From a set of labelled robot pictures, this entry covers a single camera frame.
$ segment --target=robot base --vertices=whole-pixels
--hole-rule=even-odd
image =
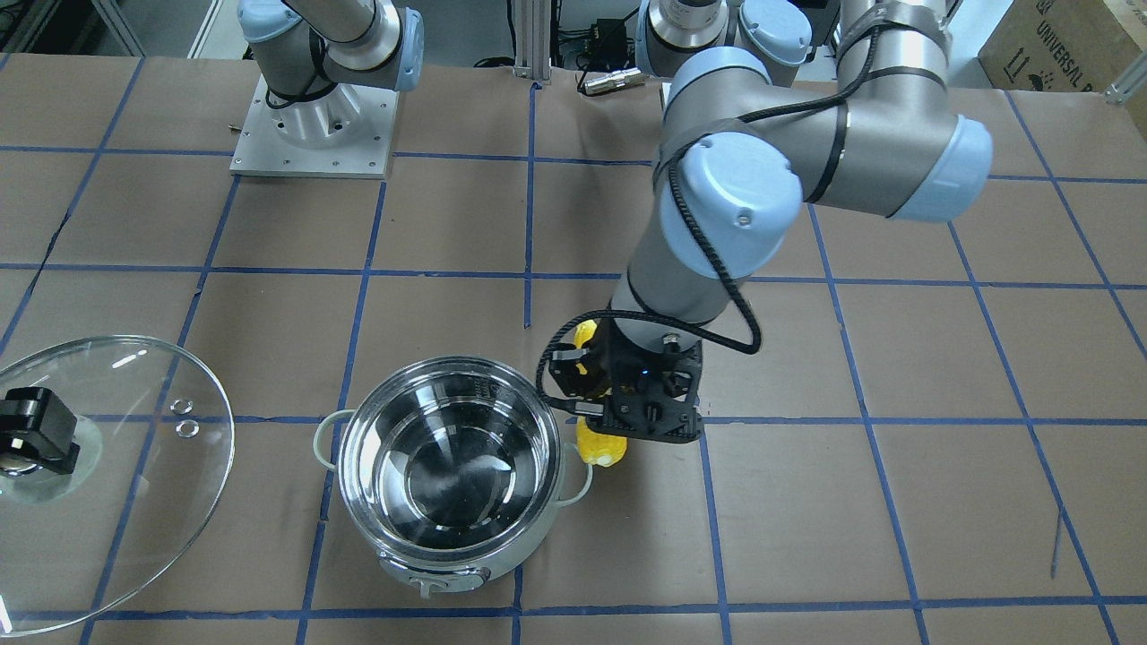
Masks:
[[[369,119],[361,124],[353,139],[331,148],[303,148],[276,132],[275,121],[267,108],[267,84],[259,77],[243,131],[231,160],[234,174],[252,177],[333,177],[346,179],[385,179],[390,174],[390,155],[395,145],[395,118],[399,94],[377,87],[354,86],[362,114]]]

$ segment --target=pot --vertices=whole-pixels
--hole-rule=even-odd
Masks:
[[[330,464],[319,437],[345,418]],[[593,474],[587,465],[582,491],[560,499],[567,467],[549,407],[518,372],[479,357],[399,370],[357,410],[325,419],[314,448],[338,473],[346,510],[383,570],[423,598],[514,570]]]

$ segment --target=white pot handle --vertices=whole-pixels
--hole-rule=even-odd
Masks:
[[[565,442],[565,443],[562,444],[562,446],[572,450],[574,453],[577,454],[578,461],[582,460],[582,453],[578,452],[576,445],[574,445],[572,443]],[[591,484],[593,484],[593,464],[586,464],[585,465],[585,483],[582,485],[582,490],[579,490],[577,492],[577,495],[575,495],[574,497],[570,497],[569,499],[557,499],[556,502],[554,502],[554,506],[556,506],[559,508],[564,508],[564,507],[569,506],[570,504],[577,504],[578,502],[582,500],[583,497],[585,497],[585,494],[590,492],[590,485]]]
[[[342,421],[343,419],[353,417],[354,412],[356,410],[340,410],[320,421],[319,427],[314,429],[314,441],[311,442],[311,448],[314,450],[314,458],[330,472],[337,472],[338,467],[330,461],[327,461],[327,459],[322,456],[322,449],[319,448],[319,438],[322,437],[322,433],[327,432],[327,428],[334,426],[336,421]]]

